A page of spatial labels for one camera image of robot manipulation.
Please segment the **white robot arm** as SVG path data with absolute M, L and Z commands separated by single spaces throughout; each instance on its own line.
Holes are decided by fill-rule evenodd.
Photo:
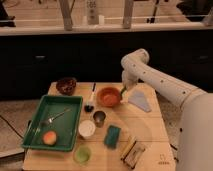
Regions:
M 156 70 L 148 61 L 143 48 L 121 59 L 124 87 L 142 80 L 181 109 L 176 171 L 213 171 L 213 93 Z

